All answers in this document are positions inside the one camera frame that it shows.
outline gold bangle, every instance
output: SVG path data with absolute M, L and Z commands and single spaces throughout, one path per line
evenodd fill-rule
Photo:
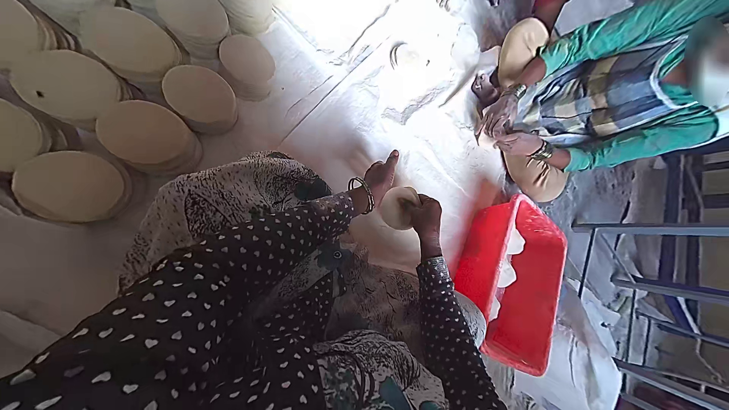
M 365 180 L 360 177 L 354 177 L 354 178 L 350 179 L 347 190 L 353 190 L 355 182 L 359 182 L 361 184 L 361 186 L 364 188 L 364 191 L 367 192 L 367 209 L 362 214 L 363 215 L 369 214 L 370 212 L 375 210 L 375 196 L 372 194 L 372 190 L 370 189 L 370 186 L 367 185 Z

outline stack of dough discs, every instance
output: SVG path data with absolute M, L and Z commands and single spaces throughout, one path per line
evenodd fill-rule
M 18 61 L 10 84 L 32 107 L 87 131 L 94 131 L 102 112 L 131 97 L 128 86 L 102 63 L 70 50 Z
M 420 207 L 422 204 L 418 191 L 412 187 L 394 187 L 385 193 L 379 206 L 380 216 L 390 228 L 406 231 L 413 227 L 410 214 L 406 212 L 403 203 L 410 202 Z
M 159 27 L 165 26 L 165 21 L 157 13 L 155 0 L 127 0 L 127 2 L 135 12 L 154 21 Z
M 81 18 L 81 44 L 131 82 L 157 84 L 182 63 L 175 41 L 150 19 L 121 7 L 96 7 Z
M 0 70 L 42 50 L 73 49 L 75 39 L 33 15 L 17 0 L 0 0 Z
M 237 97 L 250 101 L 268 97 L 276 62 L 260 41 L 236 34 L 223 40 L 219 54 L 219 73 Z
M 167 104 L 195 131 L 222 134 L 238 120 L 235 94 L 215 71 L 177 66 L 162 81 Z
M 255 36 L 273 23 L 273 0 L 220 0 L 236 33 Z
M 80 151 L 39 155 L 22 163 L 12 177 L 17 202 L 34 214 L 58 222 L 105 220 L 129 202 L 126 171 Z
M 13 172 L 21 163 L 47 152 L 51 132 L 31 113 L 0 98 L 0 172 Z
M 71 34 L 78 36 L 81 14 L 97 6 L 113 6 L 116 0 L 30 0 L 30 2 Z
M 218 56 L 220 42 L 230 34 L 225 9 L 217 0 L 157 0 L 157 12 L 167 28 L 195 58 Z
M 182 174 L 202 158 L 198 138 L 174 112 L 148 101 L 114 105 L 96 122 L 98 140 L 112 154 L 148 174 Z

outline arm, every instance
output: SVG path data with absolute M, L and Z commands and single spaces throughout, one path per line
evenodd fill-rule
M 421 332 L 425 366 L 443 382 L 452 409 L 499 409 L 499 400 L 486 373 L 471 330 L 453 294 L 453 282 L 440 251 L 440 204 L 420 195 L 422 207 L 411 209 L 421 240 Z
M 613 167 L 630 160 L 655 157 L 707 142 L 716 136 L 719 124 L 716 116 L 706 111 L 705 115 L 694 118 L 679 116 L 653 127 L 626 131 L 598 144 L 567 148 L 570 160 L 564 171 Z
M 375 202 L 390 188 L 396 164 L 393 152 L 367 171 Z M 226 332 L 239 312 L 320 244 L 346 231 L 367 203 L 360 187 L 176 250 L 21 372 L 0 379 L 0 409 L 55 402 L 64 409 L 197 403 L 210 391 L 205 373 L 225 353 Z
M 615 55 L 645 42 L 686 34 L 706 16 L 729 17 L 724 0 L 652 0 L 603 20 L 580 26 L 543 47 L 546 75 L 573 63 Z

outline hand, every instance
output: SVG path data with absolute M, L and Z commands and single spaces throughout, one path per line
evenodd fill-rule
M 440 215 L 442 210 L 440 202 L 418 194 L 421 205 L 415 206 L 407 203 L 405 210 L 410 213 L 413 229 L 420 237 L 420 247 L 423 260 L 440 256 Z
M 382 197 L 385 193 L 392 188 L 392 182 L 395 179 L 395 168 L 397 167 L 397 160 L 400 158 L 400 153 L 397 150 L 390 152 L 387 161 L 377 161 L 367 172 L 364 173 L 364 181 L 370 187 L 372 196 L 375 198 L 375 206 L 380 206 Z
M 523 155 L 525 157 L 534 154 L 542 147 L 544 142 L 539 136 L 527 133 L 497 134 L 496 147 L 509 155 Z
M 518 103 L 516 96 L 507 94 L 484 110 L 483 118 L 475 129 L 476 137 L 478 138 L 481 133 L 491 138 L 494 138 L 495 134 L 505 134 L 514 123 Z

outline bangle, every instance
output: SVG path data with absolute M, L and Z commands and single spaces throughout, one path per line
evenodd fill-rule
M 554 154 L 554 146 L 545 140 L 542 140 L 542 146 L 538 150 L 534 151 L 529 157 L 533 160 L 544 161 L 552 158 Z
M 350 179 L 347 190 L 353 190 L 355 182 L 359 182 L 361 184 L 360 186 L 362 186 L 364 188 L 364 191 L 367 192 L 367 209 L 362 214 L 369 214 L 370 212 L 375 210 L 375 197 L 372 195 L 370 186 L 367 185 L 365 180 L 360 177 L 354 177 Z
M 521 97 L 524 97 L 524 94 L 526 94 L 526 89 L 529 88 L 524 84 L 514 84 L 510 87 L 506 87 L 504 91 L 502 91 L 501 96 L 514 96 L 517 100 L 521 100 Z

